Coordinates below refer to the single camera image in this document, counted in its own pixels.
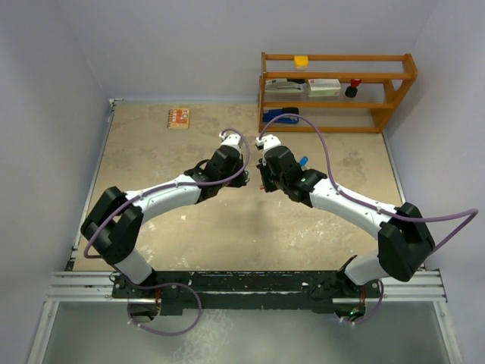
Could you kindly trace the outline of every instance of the gray wall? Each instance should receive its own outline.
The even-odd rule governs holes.
[[[261,52],[408,52],[438,0],[59,0],[110,97],[255,101]]]
[[[0,2],[0,362],[24,362],[69,257],[108,101],[54,0]]]
[[[420,75],[386,130],[406,198],[424,215],[481,213],[428,259],[441,268],[466,362],[485,346],[485,2],[442,0],[412,54]],[[457,222],[431,224],[437,240]]]

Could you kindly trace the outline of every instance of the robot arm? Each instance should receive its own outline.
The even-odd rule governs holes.
[[[243,187],[249,181],[247,171],[225,184],[197,186],[196,184],[223,180],[243,167],[241,136],[221,135],[221,146],[209,160],[200,161],[194,168],[167,183],[144,190],[121,192],[108,188],[99,198],[81,227],[86,239],[91,239],[99,226],[116,209],[131,199],[117,221],[110,221],[93,242],[101,258],[126,275],[133,283],[149,286],[154,283],[154,271],[135,248],[142,224],[172,209],[195,205],[217,195],[223,187]],[[148,190],[158,190],[144,196]]]
[[[377,240],[377,252],[354,256],[340,269],[342,279],[348,279],[357,286],[387,276],[409,281],[432,253],[434,241],[426,224],[403,222],[380,214],[350,201],[340,191],[375,204],[377,210],[394,210],[398,215],[406,217],[421,217],[416,206],[410,203],[400,207],[388,205],[345,187],[335,190],[326,174],[315,169],[304,169],[291,151],[273,135],[257,138],[256,146],[264,153],[258,169],[265,192],[282,190],[292,201],[338,215]]]

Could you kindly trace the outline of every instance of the wooden shelf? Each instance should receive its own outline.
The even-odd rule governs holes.
[[[383,108],[392,109],[388,102],[329,102],[329,101],[265,101],[265,108]]]
[[[344,94],[348,84],[341,82],[341,85],[343,91],[338,96],[310,97],[306,89],[302,93],[265,92],[263,106],[265,108],[394,108],[391,102],[386,101],[382,85],[380,87],[373,83],[361,85],[354,99],[349,99]],[[380,90],[380,95],[377,94],[376,89]]]
[[[374,127],[321,127],[321,131],[325,132],[368,132],[368,133],[380,133],[385,128],[389,119],[393,116],[396,108],[404,99],[405,94],[411,88],[416,77],[418,76],[418,69],[410,54],[405,55],[308,55],[308,60],[311,66],[315,66],[315,62],[327,62],[326,67],[309,67],[309,71],[294,71],[294,68],[288,71],[281,71],[281,67],[288,67],[289,61],[293,62],[294,55],[266,55],[261,54],[261,76],[259,80],[259,95],[258,95],[258,113],[259,113],[259,131],[262,130],[264,124],[263,111],[265,108],[284,108],[284,107],[298,107],[298,108],[369,108],[371,115],[374,119]],[[276,64],[282,64],[283,66],[276,67],[273,71],[268,66],[268,61],[283,61]],[[366,72],[361,71],[362,67],[354,67],[353,72],[333,72],[333,64],[335,61],[350,61],[355,64],[356,62],[376,62],[374,68],[377,68],[379,72]],[[389,72],[381,72],[383,70],[384,62],[395,62],[395,66]],[[358,87],[359,92],[355,99],[349,99],[343,95],[346,85],[342,85],[342,91],[340,96],[331,97],[308,97],[306,91],[303,93],[266,93],[264,86],[266,80],[274,78],[299,78],[299,79],[311,79],[311,78],[336,78],[340,83],[349,83],[352,79],[361,79],[361,85]],[[393,80],[401,80],[401,85],[398,89],[393,86]],[[365,84],[379,83],[383,87],[382,100],[376,100],[372,97],[363,98],[362,89]],[[268,131],[312,131],[308,127],[285,127],[275,126],[269,127]]]

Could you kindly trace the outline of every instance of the purple cable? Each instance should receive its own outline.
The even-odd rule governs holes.
[[[145,191],[141,195],[135,196],[132,199],[127,200],[120,207],[118,207],[117,209],[115,209],[106,218],[106,220],[104,220],[99,225],[98,229],[92,235],[91,239],[89,239],[86,247],[84,248],[84,251],[83,251],[84,257],[86,259],[97,259],[97,258],[101,258],[101,256],[92,256],[92,255],[88,254],[89,249],[94,244],[94,242],[98,238],[98,236],[101,233],[101,231],[104,228],[106,228],[106,226],[109,224],[109,222],[111,220],[113,220],[114,217],[118,216],[126,207],[128,207],[132,203],[138,201],[142,197],[147,197],[147,196],[151,195],[152,193],[156,193],[158,191],[166,190],[167,188],[172,188],[172,187],[182,187],[182,186],[209,187],[209,186],[217,186],[218,184],[225,184],[226,182],[230,182],[234,178],[236,178],[237,176],[239,176],[241,173],[243,173],[244,170],[246,169],[246,167],[248,166],[249,156],[251,155],[251,150],[249,148],[248,140],[238,130],[233,129],[232,127],[228,127],[227,129],[222,130],[221,133],[225,133],[227,131],[233,131],[234,133],[236,133],[239,136],[241,136],[241,139],[242,139],[242,141],[244,142],[244,144],[246,146],[246,154],[247,154],[246,160],[244,161],[244,165],[235,174],[233,174],[232,176],[230,176],[228,178],[224,178],[223,180],[216,180],[216,181],[213,181],[213,182],[180,182],[179,184],[164,184],[164,185],[161,185],[161,186],[153,187],[150,190]],[[197,322],[199,322],[199,319],[201,318],[201,315],[202,315],[202,301],[200,300],[200,297],[197,294],[197,292],[193,288],[191,288],[190,286],[187,286],[186,284],[182,284],[182,283],[177,283],[177,282],[157,284],[155,286],[140,286],[139,284],[133,283],[128,277],[125,277],[125,279],[133,287],[138,288],[140,290],[154,290],[154,289],[157,289],[157,288],[163,288],[163,287],[168,287],[168,286],[178,286],[178,287],[186,288],[187,290],[189,290],[190,292],[192,292],[194,294],[194,296],[196,297],[196,299],[197,299],[197,305],[198,305],[197,317],[196,317],[195,321],[188,328],[185,328],[185,329],[183,329],[181,331],[174,331],[174,332],[155,330],[154,328],[149,328],[147,326],[141,325],[138,322],[136,322],[135,319],[133,318],[133,316],[131,315],[129,309],[128,309],[128,317],[130,318],[130,320],[132,322],[135,322],[136,323],[136,326],[142,328],[143,330],[152,332],[153,334],[159,334],[159,335],[164,335],[164,336],[177,336],[177,335],[185,334],[189,330],[192,330],[197,325]]]
[[[198,309],[197,309],[196,319],[194,320],[194,322],[192,324],[190,324],[190,326],[188,326],[187,328],[184,328],[183,330],[180,330],[180,331],[162,331],[162,330],[156,330],[154,328],[149,328],[148,326],[142,325],[135,320],[135,318],[133,317],[133,315],[130,312],[130,306],[128,306],[127,307],[128,318],[130,319],[130,322],[132,322],[136,327],[141,328],[145,331],[151,332],[152,334],[157,334],[157,335],[162,335],[162,336],[177,336],[177,335],[185,334],[186,332],[192,330],[197,325],[197,322],[199,322],[199,320],[202,316],[202,301],[200,300],[200,297],[197,294],[197,292],[192,287],[187,286],[186,284],[177,283],[177,282],[156,284],[155,286],[140,286],[139,284],[134,284],[127,277],[125,277],[125,279],[127,279],[130,282],[130,284],[133,285],[133,287],[139,288],[140,290],[155,290],[157,288],[171,287],[171,286],[178,286],[178,287],[186,288],[187,290],[189,290],[190,292],[193,293],[193,295],[196,297],[196,300],[197,300]]]
[[[384,283],[382,283],[381,280],[377,281],[377,283],[379,284],[379,288],[380,288],[379,300],[377,301],[376,306],[374,306],[372,311],[370,311],[362,320],[354,322],[356,325],[363,324],[368,319],[370,319],[372,316],[374,316],[376,314],[377,310],[379,309],[380,305],[382,304],[382,300],[384,298]]]
[[[263,128],[263,131],[259,134],[259,138],[261,139],[263,137],[264,133],[266,133],[266,130],[269,128],[269,126],[272,123],[274,123],[276,120],[278,120],[280,118],[289,117],[289,116],[292,117],[292,118],[302,119],[303,121],[305,121],[306,123],[308,123],[310,126],[312,126],[315,129],[318,137],[320,138],[321,144],[324,147],[325,160],[327,162],[328,177],[330,179],[330,182],[332,183],[333,188],[335,188],[335,190],[339,190],[339,185],[335,182],[335,179],[333,178],[332,170],[331,170],[331,167],[330,167],[330,156],[329,156],[329,153],[328,153],[327,144],[325,143],[325,140],[324,140],[324,136],[319,131],[317,126],[315,124],[313,124],[307,118],[304,118],[301,115],[297,115],[297,114],[281,114],[281,115],[278,115],[266,124],[266,126]],[[433,253],[435,253],[439,248],[441,248],[443,245],[448,243],[448,241],[452,237],[454,237],[462,228],[464,228],[478,214],[478,209],[469,209],[469,210],[466,210],[466,211],[463,211],[463,212],[458,212],[456,214],[438,216],[438,217],[435,217],[435,218],[407,218],[405,216],[397,215],[394,212],[387,211],[386,209],[380,209],[379,210],[378,207],[371,205],[370,203],[367,203],[365,201],[361,201],[360,199],[356,199],[355,197],[348,195],[347,193],[345,193],[342,190],[340,190],[339,193],[342,196],[344,196],[346,199],[348,199],[352,202],[358,203],[361,206],[367,207],[367,208],[372,209],[372,210],[377,211],[377,212],[380,211],[387,216],[390,216],[392,218],[396,218],[396,219],[401,220],[401,221],[406,221],[406,222],[420,222],[420,223],[441,222],[441,221],[455,220],[457,218],[464,218],[465,216],[467,216],[467,218],[460,225],[458,225],[458,227],[455,228],[455,230],[453,230],[451,233],[449,233],[443,240],[440,241],[440,243],[438,243],[434,247]]]

